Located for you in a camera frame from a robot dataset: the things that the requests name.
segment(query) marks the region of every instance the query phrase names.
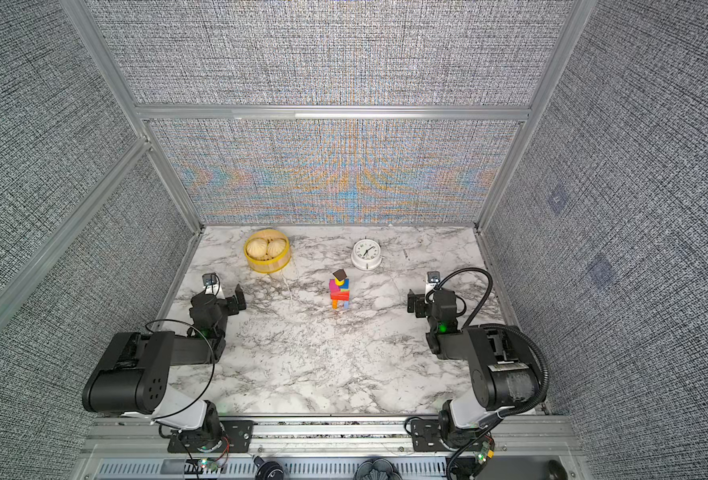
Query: white marble countertop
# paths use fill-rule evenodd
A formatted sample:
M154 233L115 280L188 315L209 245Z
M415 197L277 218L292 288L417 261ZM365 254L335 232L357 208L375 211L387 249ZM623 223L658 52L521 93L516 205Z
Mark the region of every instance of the white marble countertop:
M290 239L292 260L269 275L252 271L243 254L257 230L208 227L168 315L190 321L203 274L217 273L227 296L242 285L247 310L229 317L226 347L203 397L219 412L436 413L471 387L466 363L432 355L426 319L406 311L407 291L423 292L427 271L445 276L483 266L470 227L284 226L278 230ZM351 264L351 248L365 236L385 256L372 272ZM328 283L339 268L351 279L348 310L331 307ZM447 288L471 312L485 285L482 276L461 274ZM482 322L503 322L494 291L474 320ZM170 383L196 397L211 368L173 367Z

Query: wall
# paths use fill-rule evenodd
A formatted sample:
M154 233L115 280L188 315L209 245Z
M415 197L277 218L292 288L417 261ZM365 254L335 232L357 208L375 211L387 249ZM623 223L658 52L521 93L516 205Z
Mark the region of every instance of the wall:
M205 224L471 223L502 120L153 120Z
M135 139L58 2L0 2L0 288ZM141 158L0 334L0 478L66 478L110 337L153 319L190 232Z
M140 104L528 106L570 0L88 0ZM476 221L512 121L152 120L206 224Z
M115 332L156 317L188 227L147 158L0 334L0 478L66 478L94 414L84 383Z
M708 2L599 2L486 232L597 478L708 478Z
M60 4L0 2L0 289L133 140Z

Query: steamed bun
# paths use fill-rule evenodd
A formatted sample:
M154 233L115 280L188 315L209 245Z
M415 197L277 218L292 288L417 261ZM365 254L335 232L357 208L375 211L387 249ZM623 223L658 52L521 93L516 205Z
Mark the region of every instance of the steamed bun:
M282 251L285 249L286 246L287 242L285 242L285 239L283 238L271 240L269 242L269 246L266 248L266 253L272 258L276 258L280 254L282 254Z
M265 238L254 238L247 244L247 254L256 260L266 255L266 248L269 246L269 241Z

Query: red wire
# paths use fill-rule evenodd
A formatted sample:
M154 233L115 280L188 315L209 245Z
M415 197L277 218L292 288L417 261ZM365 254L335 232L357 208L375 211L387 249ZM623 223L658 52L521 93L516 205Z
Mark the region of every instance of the red wire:
M215 459L216 462L218 460L220 460L221 458L223 458L224 455L225 455L225 460L227 462L229 461L229 444L231 443L231 441L229 440L229 436L225 436L225 437L223 437L223 439L225 440L225 450L223 450L223 453L221 453L220 456Z

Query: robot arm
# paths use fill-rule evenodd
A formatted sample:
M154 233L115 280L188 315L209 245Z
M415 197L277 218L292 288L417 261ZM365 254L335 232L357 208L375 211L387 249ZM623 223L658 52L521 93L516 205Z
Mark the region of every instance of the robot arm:
M410 291L407 312L427 317L426 341L437 358L468 362L471 389L445 402L439 412L442 440L458 448L473 438L477 429L496 425L504 416L541 402L548 389L548 371L540 350L516 327L487 323L458 330L455 292L442 288L445 282L438 280L437 272L429 272L426 295ZM426 302L430 292L432 298Z
M164 400L174 341L173 332L114 335L82 391L84 409L153 413Z
M205 291L191 299L193 326L187 336L167 331L114 335L82 391L82 406L89 412L146 418L171 427L176 434L170 451L176 448L174 442L202 452L221 446L223 426L215 405L167 385L172 365L218 362L228 315L246 308L239 285L234 296L218 298L216 278L205 275Z
M146 418L177 430L202 428L208 402L195 402L167 385L175 340L173 332L114 335L82 391L84 409Z

